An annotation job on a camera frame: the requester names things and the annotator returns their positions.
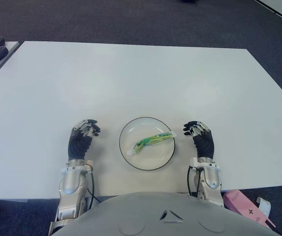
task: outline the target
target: white label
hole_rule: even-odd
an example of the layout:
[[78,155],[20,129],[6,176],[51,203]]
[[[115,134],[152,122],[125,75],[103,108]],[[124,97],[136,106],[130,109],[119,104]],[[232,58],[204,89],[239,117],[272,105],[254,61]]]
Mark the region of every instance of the white label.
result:
[[271,203],[261,197],[257,197],[257,203],[259,203],[259,209],[269,218]]

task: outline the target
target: gray carpet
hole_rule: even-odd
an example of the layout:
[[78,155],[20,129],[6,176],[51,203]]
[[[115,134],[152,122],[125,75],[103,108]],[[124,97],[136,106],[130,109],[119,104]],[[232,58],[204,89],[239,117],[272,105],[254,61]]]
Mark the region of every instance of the gray carpet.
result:
[[[0,35],[7,41],[245,48],[282,88],[282,19],[253,0],[0,0]],[[270,218],[282,232],[282,187],[244,193],[272,203]],[[0,236],[45,236],[56,206],[57,200],[0,201]]]

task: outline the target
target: robotic hand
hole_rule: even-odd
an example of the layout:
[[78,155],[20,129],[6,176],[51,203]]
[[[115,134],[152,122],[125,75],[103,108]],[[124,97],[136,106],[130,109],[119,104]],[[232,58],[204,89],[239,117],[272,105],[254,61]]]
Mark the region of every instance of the robotic hand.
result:
[[72,128],[68,142],[68,163],[63,169],[63,179],[59,185],[60,202],[56,219],[50,224],[48,236],[86,211],[87,173],[90,173],[92,177],[92,197],[89,209],[92,207],[94,199],[93,162],[85,161],[84,158],[93,137],[98,136],[100,132],[96,123],[96,120],[85,119]]
[[100,128],[97,121],[85,119],[72,128],[68,142],[68,160],[84,159],[85,152],[89,149],[93,136],[98,136]]
[[209,127],[200,121],[190,121],[184,126],[185,135],[191,135],[193,137],[197,149],[197,157],[192,158],[189,167],[189,169],[196,169],[194,184],[196,186],[197,197],[200,200],[209,201],[224,207],[220,194],[221,180],[219,179],[219,166],[213,161],[214,141],[212,133]]

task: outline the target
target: black cable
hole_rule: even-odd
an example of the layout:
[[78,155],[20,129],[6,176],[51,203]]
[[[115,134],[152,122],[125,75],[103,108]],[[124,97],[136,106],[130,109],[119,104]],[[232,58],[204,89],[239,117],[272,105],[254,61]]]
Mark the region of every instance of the black cable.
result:
[[188,173],[187,173],[187,185],[188,185],[188,191],[189,191],[189,195],[190,196],[192,196],[191,189],[190,189],[190,184],[189,184],[189,174],[190,174],[190,170],[191,169],[192,169],[192,166],[189,166]]
[[198,186],[196,188],[196,196],[198,196],[199,193],[199,185],[200,185],[200,178],[201,178],[201,172],[199,169],[196,169],[199,172],[199,180],[198,180]]
[[92,208],[93,205],[93,200],[94,200],[94,193],[95,193],[95,183],[94,183],[94,176],[93,176],[93,167],[89,164],[87,164],[88,166],[91,167],[91,177],[92,177],[92,193],[91,193],[91,202],[90,202],[90,206],[88,207],[88,210],[90,210]]
[[99,200],[97,197],[93,196],[92,193],[90,192],[89,188],[87,188],[87,191],[89,192],[89,194],[95,198],[99,203],[101,203],[101,200]]

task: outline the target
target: white plate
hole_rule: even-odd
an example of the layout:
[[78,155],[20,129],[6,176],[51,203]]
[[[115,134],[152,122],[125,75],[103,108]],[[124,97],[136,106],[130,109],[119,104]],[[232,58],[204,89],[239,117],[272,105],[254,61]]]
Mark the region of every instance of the white plate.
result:
[[155,118],[141,117],[130,121],[120,134],[120,151],[124,159],[133,167],[141,170],[155,170],[167,164],[175,150],[175,140],[145,146],[138,154],[127,155],[134,145],[150,136],[171,131],[167,125]]

